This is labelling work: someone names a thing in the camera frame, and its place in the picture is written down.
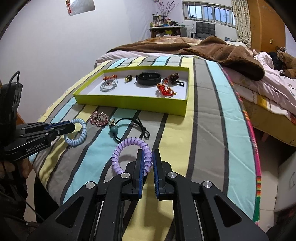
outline black hair elastic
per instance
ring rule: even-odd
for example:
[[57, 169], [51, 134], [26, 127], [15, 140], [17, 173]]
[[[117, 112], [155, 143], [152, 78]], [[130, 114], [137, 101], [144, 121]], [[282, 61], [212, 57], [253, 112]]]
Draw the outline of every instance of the black hair elastic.
[[113, 120], [110, 122], [110, 125], [109, 125], [110, 132], [113, 133], [113, 137], [114, 137], [114, 139], [115, 139], [118, 143], [124, 141], [124, 139], [125, 139], [125, 138], [121, 138], [121, 139], [120, 139], [120, 138], [117, 136], [117, 133], [118, 133], [117, 123], [120, 122], [120, 121], [122, 121], [122, 120], [130, 120], [130, 121], [134, 122], [135, 124], [137, 124], [137, 125], [141, 128], [141, 130], [142, 130], [142, 133], [141, 133], [141, 135], [139, 136], [139, 138], [142, 139], [142, 138], [144, 137], [145, 139], [149, 139], [149, 137], [150, 137], [150, 133], [149, 133], [149, 131], [147, 131], [146, 128], [143, 126], [143, 124], [142, 124], [142, 122], [140, 121], [139, 117], [137, 117], [137, 119], [138, 119], [139, 121], [137, 121], [136, 119], [133, 119], [133, 118], [126, 117], [126, 118], [121, 118], [121, 119], [119, 119], [118, 121], [116, 121], [115, 119], [113, 119]]

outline striped bedsheet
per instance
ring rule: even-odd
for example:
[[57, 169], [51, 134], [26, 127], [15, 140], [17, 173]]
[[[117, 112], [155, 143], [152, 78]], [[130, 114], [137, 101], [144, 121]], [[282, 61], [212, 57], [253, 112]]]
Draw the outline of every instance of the striped bedsheet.
[[[182, 66], [191, 70], [184, 117], [76, 103], [73, 92], [96, 73], [139, 65]], [[31, 156], [30, 162], [50, 196], [61, 205], [86, 182], [106, 182], [115, 175], [110, 157], [117, 143], [108, 127], [90, 124], [91, 114], [98, 110], [110, 118], [139, 117], [151, 134], [148, 145], [160, 150], [162, 160], [170, 162], [173, 171], [194, 182], [212, 181], [258, 222], [260, 163], [253, 129], [242, 107], [239, 96], [216, 62], [180, 56], [105, 61], [69, 88], [39, 119], [54, 123], [82, 118], [87, 123], [86, 141], [71, 148], [62, 136], [58, 137], [50, 148]], [[76, 124], [69, 137], [79, 135], [80, 129]], [[127, 120], [118, 128], [118, 136], [139, 134]], [[123, 169], [135, 160], [136, 154], [136, 146], [124, 149], [120, 157]], [[143, 187], [142, 200], [127, 202], [125, 207], [123, 240], [172, 240], [172, 202], [156, 200], [152, 174]]]

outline purple spiral hair tie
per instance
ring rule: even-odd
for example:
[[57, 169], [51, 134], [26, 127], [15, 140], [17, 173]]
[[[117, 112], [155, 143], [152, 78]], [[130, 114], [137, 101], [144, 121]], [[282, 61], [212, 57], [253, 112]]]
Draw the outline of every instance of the purple spiral hair tie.
[[136, 137], [126, 138], [125, 140], [123, 140], [118, 144], [118, 146], [114, 150], [114, 153], [112, 154], [112, 157], [111, 157], [113, 170], [116, 172], [117, 175], [124, 172], [124, 170], [119, 165], [118, 159], [121, 151], [126, 146], [129, 146], [129, 145], [138, 145], [140, 148], [142, 148], [144, 152], [144, 161], [145, 161], [144, 176], [146, 176], [147, 173], [150, 172], [152, 167], [152, 152], [146, 142]]

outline white cabinet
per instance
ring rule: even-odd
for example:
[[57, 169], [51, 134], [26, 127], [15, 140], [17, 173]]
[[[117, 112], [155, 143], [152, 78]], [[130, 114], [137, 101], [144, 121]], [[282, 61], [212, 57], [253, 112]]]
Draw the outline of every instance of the white cabinet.
[[279, 182], [274, 212], [296, 205], [296, 152], [279, 166]]

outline robotic arm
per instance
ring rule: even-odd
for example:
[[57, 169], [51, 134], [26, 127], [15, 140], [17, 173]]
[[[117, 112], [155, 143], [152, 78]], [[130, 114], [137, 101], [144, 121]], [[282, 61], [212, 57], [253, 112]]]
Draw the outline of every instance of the robotic arm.
[[7, 173], [5, 178], [13, 185], [11, 192], [18, 201], [21, 200], [18, 194], [26, 196], [27, 186], [17, 161], [50, 147], [57, 136], [75, 130], [75, 125], [70, 121], [53, 124], [38, 122], [17, 126], [17, 108], [22, 93], [19, 76], [20, 72], [17, 71], [9, 83], [0, 88], [0, 162], [9, 161], [15, 165], [15, 171]]
[[[28, 237], [48, 241], [118, 241], [122, 238], [125, 200], [140, 200], [144, 155], [109, 182], [88, 182]], [[266, 234], [213, 183], [188, 181], [153, 151], [155, 193], [172, 200], [177, 241], [268, 241]]]

